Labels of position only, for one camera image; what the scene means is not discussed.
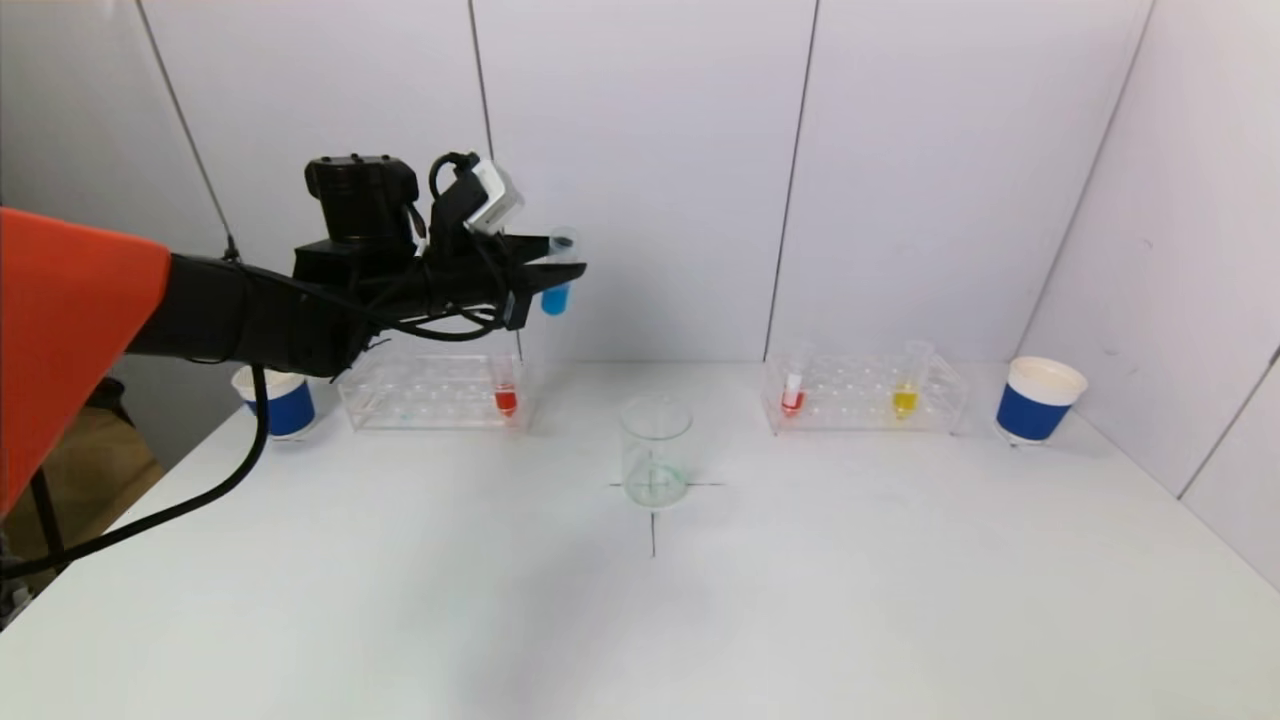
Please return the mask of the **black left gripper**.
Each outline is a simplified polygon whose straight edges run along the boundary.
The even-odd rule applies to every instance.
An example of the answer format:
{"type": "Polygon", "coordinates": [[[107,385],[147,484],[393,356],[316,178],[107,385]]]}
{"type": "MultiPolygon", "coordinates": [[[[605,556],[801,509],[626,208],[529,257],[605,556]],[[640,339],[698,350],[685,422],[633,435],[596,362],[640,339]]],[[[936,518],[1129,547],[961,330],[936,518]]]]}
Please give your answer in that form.
{"type": "Polygon", "coordinates": [[[573,238],[561,234],[430,233],[428,322],[518,331],[535,295],[585,274],[586,263],[538,263],[538,255],[566,252],[573,252],[573,238]]]}

